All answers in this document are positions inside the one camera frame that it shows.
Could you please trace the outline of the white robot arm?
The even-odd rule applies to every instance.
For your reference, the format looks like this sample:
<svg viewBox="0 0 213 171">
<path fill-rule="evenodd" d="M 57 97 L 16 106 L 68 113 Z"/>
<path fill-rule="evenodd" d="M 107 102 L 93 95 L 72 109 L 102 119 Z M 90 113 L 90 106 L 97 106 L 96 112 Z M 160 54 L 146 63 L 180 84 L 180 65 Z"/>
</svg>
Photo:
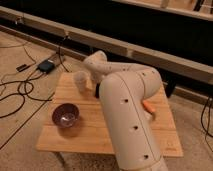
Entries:
<svg viewBox="0 0 213 171">
<path fill-rule="evenodd" d="M 168 171 L 142 101 L 162 85 L 159 72 L 135 63 L 109 62 L 102 51 L 84 59 L 99 99 L 119 168 L 122 171 Z"/>
</svg>

